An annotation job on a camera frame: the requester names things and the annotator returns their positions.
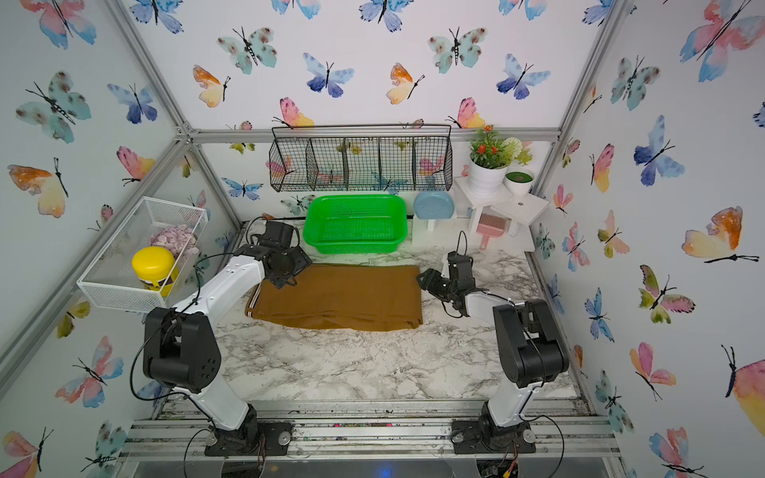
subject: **black wire basket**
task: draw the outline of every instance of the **black wire basket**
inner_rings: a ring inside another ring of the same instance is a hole
[[[448,191],[449,125],[272,128],[271,186],[281,191]]]

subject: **blue round lid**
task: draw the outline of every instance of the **blue round lid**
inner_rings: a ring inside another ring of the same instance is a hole
[[[444,191],[423,191],[415,198],[417,219],[449,219],[454,214],[454,201]]]

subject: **white wire basket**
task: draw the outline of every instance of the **white wire basket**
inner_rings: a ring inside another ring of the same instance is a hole
[[[196,256],[187,257],[188,240],[178,254],[174,268],[179,273],[171,293],[163,298],[161,291],[144,287],[132,267],[133,255],[151,245],[151,238],[168,226],[185,224],[194,230],[197,239],[207,225],[205,209],[143,197],[101,249],[88,269],[80,276],[77,286],[92,305],[121,311],[150,312],[155,307],[169,307],[181,298],[181,289]]]

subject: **pink dustpan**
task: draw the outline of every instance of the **pink dustpan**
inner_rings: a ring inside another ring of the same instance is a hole
[[[490,214],[481,214],[478,221],[476,232],[483,236],[480,244],[480,250],[485,251],[489,245],[489,238],[502,237],[507,228],[507,219],[504,217],[492,216]]]

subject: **potted plant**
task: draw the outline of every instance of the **potted plant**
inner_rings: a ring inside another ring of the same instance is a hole
[[[492,125],[477,130],[470,143],[467,186],[479,196],[493,196],[500,188],[510,163],[523,150],[518,138],[499,137]]]
[[[511,166],[505,173],[505,179],[503,183],[513,193],[514,197],[525,196],[531,189],[532,182],[534,181],[534,173],[524,167],[528,165],[534,157],[528,148],[523,149],[515,161],[520,164],[518,167]]]

